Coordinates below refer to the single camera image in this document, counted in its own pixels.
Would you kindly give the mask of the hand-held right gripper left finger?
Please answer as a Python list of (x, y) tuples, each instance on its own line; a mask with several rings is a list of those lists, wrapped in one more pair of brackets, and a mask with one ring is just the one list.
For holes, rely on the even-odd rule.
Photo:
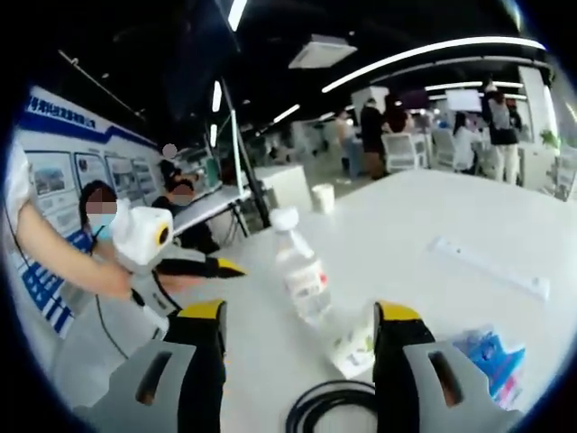
[(219, 432), (226, 379), (226, 301), (168, 315), (165, 337), (140, 347), (111, 375), (109, 432)]

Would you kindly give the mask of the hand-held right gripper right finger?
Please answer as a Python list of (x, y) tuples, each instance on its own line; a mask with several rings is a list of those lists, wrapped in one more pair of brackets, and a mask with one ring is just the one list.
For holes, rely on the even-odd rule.
[(413, 309), (374, 304), (373, 382), (379, 432), (488, 432), (499, 417), (483, 372), (435, 340)]

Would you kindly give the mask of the person's left hand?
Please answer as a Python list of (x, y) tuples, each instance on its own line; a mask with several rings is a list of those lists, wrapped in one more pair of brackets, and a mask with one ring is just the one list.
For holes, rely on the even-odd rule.
[(132, 296), (132, 275), (117, 263), (100, 263), (96, 273), (96, 292), (116, 299)]

